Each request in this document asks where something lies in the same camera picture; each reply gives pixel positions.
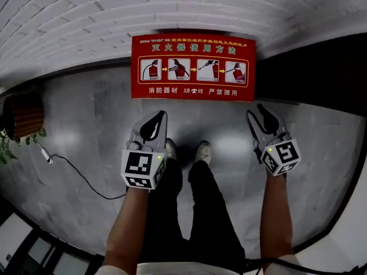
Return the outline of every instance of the green leaf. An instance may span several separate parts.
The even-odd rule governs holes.
[[[4,156],[2,154],[0,155],[0,161],[3,164],[7,164],[7,161],[6,161],[6,159],[4,158]]]
[[[44,127],[42,127],[41,131],[40,131],[38,134],[39,134],[40,136],[43,136],[43,137],[47,136],[47,133],[46,133],[46,130],[45,130],[45,128],[44,128]]]
[[[8,151],[8,152],[6,152],[6,154],[10,157],[10,159],[17,159],[18,160],[18,158],[15,157],[12,152]]]

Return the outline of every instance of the gray marble floor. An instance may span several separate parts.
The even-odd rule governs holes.
[[[211,142],[211,168],[236,233],[247,256],[259,256],[266,175],[252,152],[245,120],[246,110],[255,109],[256,103],[132,100],[129,68],[59,77],[26,90],[43,96],[48,136],[40,142],[50,153],[67,157],[109,197],[125,192],[120,158],[132,125],[143,115],[165,110],[168,137],[179,147],[184,174],[178,212],[186,238],[193,217],[188,170],[199,142]],[[298,245],[324,229],[338,208],[360,154],[365,119],[312,105],[266,104],[284,116],[302,153],[301,164],[288,175]],[[63,160],[47,164],[36,144],[11,147],[19,159],[0,166],[0,193],[43,229],[83,250],[103,254],[122,199],[99,197]]]

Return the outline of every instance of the red sign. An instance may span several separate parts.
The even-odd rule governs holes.
[[[132,38],[132,98],[252,102],[255,41],[207,34]]]

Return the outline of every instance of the leg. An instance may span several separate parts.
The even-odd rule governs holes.
[[[199,150],[208,145],[202,143]],[[189,173],[195,202],[190,238],[194,260],[242,274],[245,251],[232,226],[222,193],[205,162],[208,158],[197,159]]]
[[[261,212],[260,248],[262,258],[280,258],[293,254],[292,220],[287,198],[287,183],[282,176],[267,171]],[[264,272],[269,264],[264,264]]]
[[[177,219],[177,195],[181,188],[181,168],[170,158],[157,189],[149,193],[140,263],[185,260],[187,241],[182,238]]]

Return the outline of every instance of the shoe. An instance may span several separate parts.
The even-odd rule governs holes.
[[[171,139],[166,140],[167,157],[177,161],[176,146]]]
[[[209,165],[211,160],[212,154],[210,151],[210,143],[207,141],[202,141],[197,148],[195,162],[204,161]]]

